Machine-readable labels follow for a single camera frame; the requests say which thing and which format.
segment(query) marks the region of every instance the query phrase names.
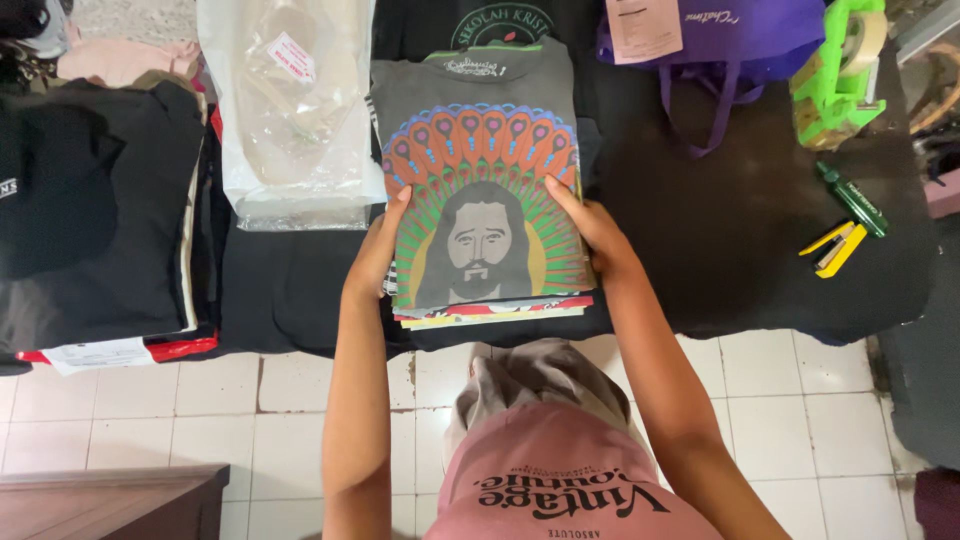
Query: white plastic bag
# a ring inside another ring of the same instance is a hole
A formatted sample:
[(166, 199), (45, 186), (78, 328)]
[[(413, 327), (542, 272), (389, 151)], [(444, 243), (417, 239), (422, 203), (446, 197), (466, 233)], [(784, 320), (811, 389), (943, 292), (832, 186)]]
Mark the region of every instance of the white plastic bag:
[(224, 121), (224, 190), (249, 231), (363, 229), (371, 160), (368, 0), (198, 0)]

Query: purple tote bag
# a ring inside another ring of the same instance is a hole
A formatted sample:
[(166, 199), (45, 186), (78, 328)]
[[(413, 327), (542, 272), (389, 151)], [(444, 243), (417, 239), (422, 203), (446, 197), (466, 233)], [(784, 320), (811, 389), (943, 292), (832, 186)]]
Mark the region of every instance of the purple tote bag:
[[(660, 99), (670, 116), (673, 79), (699, 81), (717, 97), (706, 147), (690, 145), (695, 158), (720, 145), (733, 104), (760, 96), (763, 85), (793, 76), (824, 42), (823, 0), (679, 0), (684, 48), (652, 61), (625, 64), (660, 71)], [(613, 62), (610, 25), (597, 33), (597, 58)], [(673, 119), (670, 123), (677, 131)]]

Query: green marker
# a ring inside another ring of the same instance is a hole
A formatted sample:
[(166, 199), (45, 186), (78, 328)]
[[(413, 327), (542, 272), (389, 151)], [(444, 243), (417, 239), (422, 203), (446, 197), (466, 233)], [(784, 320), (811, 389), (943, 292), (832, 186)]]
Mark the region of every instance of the green marker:
[(839, 171), (822, 161), (817, 161), (817, 172), (827, 183), (830, 192), (856, 216), (857, 223), (863, 225), (877, 238), (887, 234), (887, 228), (890, 226), (887, 218), (883, 217), (883, 213), (863, 196), (853, 182), (840, 176)]

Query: yellow stapler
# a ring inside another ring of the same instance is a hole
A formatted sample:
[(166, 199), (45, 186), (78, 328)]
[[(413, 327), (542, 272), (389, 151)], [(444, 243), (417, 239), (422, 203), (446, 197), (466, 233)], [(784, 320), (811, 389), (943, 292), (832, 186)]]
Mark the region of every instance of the yellow stapler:
[(800, 255), (811, 254), (828, 242), (833, 242), (829, 251), (817, 260), (816, 264), (818, 276), (832, 278), (866, 236), (867, 229), (864, 226), (848, 221), (807, 246)]

